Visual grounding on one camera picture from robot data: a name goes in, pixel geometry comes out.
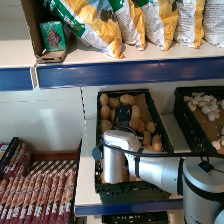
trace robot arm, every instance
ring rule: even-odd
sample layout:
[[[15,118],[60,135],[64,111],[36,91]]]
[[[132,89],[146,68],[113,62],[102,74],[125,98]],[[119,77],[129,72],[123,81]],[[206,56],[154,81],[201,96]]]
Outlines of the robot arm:
[[[106,182],[120,182],[125,156],[132,176],[172,194],[183,195],[187,224],[224,223],[223,160],[212,158],[210,162],[201,162],[200,157],[183,160],[181,157],[168,155],[157,158],[140,156],[155,152],[141,148],[138,137],[125,131],[106,131],[103,139],[103,170]],[[113,147],[121,148],[123,151],[113,150]]]

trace blue stripe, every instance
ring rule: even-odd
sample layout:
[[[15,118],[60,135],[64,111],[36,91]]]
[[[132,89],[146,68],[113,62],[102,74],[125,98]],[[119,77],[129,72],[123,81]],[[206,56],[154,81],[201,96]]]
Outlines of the blue stripe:
[[[88,215],[111,215],[125,213],[143,213],[183,209],[183,200],[156,201],[117,205],[86,205],[75,206],[77,217]]]
[[[41,88],[224,78],[224,57],[38,67]]]
[[[30,68],[1,68],[0,91],[33,90]]]

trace white wall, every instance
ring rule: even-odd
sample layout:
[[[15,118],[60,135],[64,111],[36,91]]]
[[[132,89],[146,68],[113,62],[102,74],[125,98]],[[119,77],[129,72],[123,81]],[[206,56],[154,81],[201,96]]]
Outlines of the white wall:
[[[0,92],[0,142],[19,137],[32,150],[72,150],[83,126],[80,88]]]

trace plastic crate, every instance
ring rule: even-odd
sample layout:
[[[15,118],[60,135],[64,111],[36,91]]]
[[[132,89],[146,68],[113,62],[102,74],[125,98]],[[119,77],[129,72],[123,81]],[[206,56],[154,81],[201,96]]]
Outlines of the plastic crate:
[[[103,215],[102,223],[105,224],[168,224],[167,212],[146,212],[122,215]]]
[[[163,126],[161,118],[157,112],[154,101],[147,89],[127,90],[127,91],[111,91],[100,92],[97,98],[97,128],[96,128],[96,142],[100,141],[100,104],[99,98],[101,94],[106,93],[108,97],[120,97],[124,94],[137,96],[145,94],[145,100],[148,110],[151,114],[152,121],[156,123],[157,133],[161,135],[163,151],[173,153],[174,149],[170,143],[166,130]],[[95,191],[100,194],[101,200],[105,203],[132,203],[132,202],[148,202],[148,201],[162,201],[168,200],[170,193],[167,193],[153,184],[145,181],[122,182],[118,184],[101,183],[100,175],[103,172],[100,161],[95,163]]]
[[[174,116],[180,126],[187,144],[192,152],[217,153],[212,146],[201,125],[191,112],[184,96],[191,96],[193,92],[205,92],[206,95],[213,95],[217,99],[224,99],[224,87],[222,86],[200,86],[181,87],[175,90]]]

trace product packaging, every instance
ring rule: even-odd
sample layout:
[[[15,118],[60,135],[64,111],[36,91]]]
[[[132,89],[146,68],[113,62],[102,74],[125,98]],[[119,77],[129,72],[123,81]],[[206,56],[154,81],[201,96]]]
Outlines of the product packaging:
[[[135,45],[138,50],[145,47],[145,24],[143,13],[134,0],[109,0],[117,17],[122,40]]]
[[[202,13],[205,0],[177,0],[178,21],[174,39],[181,45],[199,48],[204,36]]]
[[[122,58],[121,32],[108,0],[40,0],[79,38],[109,56]]]
[[[173,41],[178,12],[172,0],[138,0],[144,16],[146,37],[161,50],[168,50]]]
[[[224,48],[224,1],[206,0],[203,19],[205,39]]]

